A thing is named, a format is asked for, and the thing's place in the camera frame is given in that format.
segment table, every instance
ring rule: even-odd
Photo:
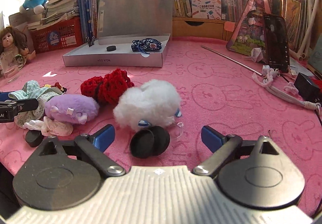
[[[306,188],[300,208],[307,214],[316,209],[322,194],[322,128],[317,116],[310,110],[286,103],[252,81],[252,73],[200,45],[220,51],[252,68],[261,71],[261,65],[244,56],[227,51],[225,42],[205,38],[176,38],[168,44],[168,55],[163,68],[120,67],[127,70],[136,86],[150,79],[171,82],[182,98],[184,134],[162,155],[140,160],[133,158],[128,144],[133,132],[120,129],[113,120],[111,106],[100,110],[99,116],[85,125],[75,126],[73,139],[80,133],[94,133],[108,123],[116,128],[114,143],[105,154],[125,167],[171,166],[185,164],[192,169],[211,155],[202,143],[200,131],[209,125],[222,134],[235,133],[248,140],[259,135],[271,137],[302,171]],[[67,88],[68,94],[80,94],[80,85],[93,76],[104,76],[115,67],[65,67],[62,55],[69,50],[39,54],[21,70],[21,76],[2,91],[15,91],[25,82],[36,80],[43,86],[56,81]],[[286,85],[282,78],[274,85]],[[27,130],[14,123],[0,124],[0,162],[13,174],[33,152],[25,142]]]

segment metal rod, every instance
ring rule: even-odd
[[[202,47],[202,48],[204,48],[204,49],[206,49],[206,50],[209,50],[209,51],[211,51],[211,52],[213,52],[213,53],[215,53],[215,54],[218,54],[218,55],[220,55],[220,56],[222,56],[222,57],[224,57],[224,58],[226,58],[226,59],[228,59],[228,60],[231,60],[232,62],[237,63],[238,65],[240,65],[240,66],[242,66],[242,67],[244,67],[244,68],[246,68],[246,69],[248,69],[248,70],[250,70],[250,71],[252,71],[252,72],[255,72],[255,73],[256,73],[257,75],[259,75],[259,76],[262,76],[262,73],[260,73],[260,72],[258,72],[258,71],[256,71],[256,70],[254,70],[254,69],[252,69],[252,68],[250,68],[250,67],[246,66],[245,64],[240,63],[240,62],[238,62],[238,61],[236,61],[236,60],[234,60],[234,59],[232,59],[232,58],[230,58],[230,57],[228,57],[228,56],[225,56],[224,54],[221,54],[221,53],[219,53],[218,51],[212,50],[212,49],[210,49],[210,48],[208,48],[208,47],[206,47],[206,46],[202,46],[202,45],[201,45],[201,47]]]

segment doll's face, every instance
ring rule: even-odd
[[[1,42],[4,48],[9,47],[13,43],[13,37],[11,33],[7,33],[6,35],[4,35],[3,38],[1,39]]]

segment box lid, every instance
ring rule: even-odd
[[[172,34],[173,0],[100,0],[97,37]]]

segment purple fluffy plush toy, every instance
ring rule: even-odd
[[[45,113],[50,119],[59,122],[85,124],[98,115],[99,105],[91,97],[62,94],[46,102]]]

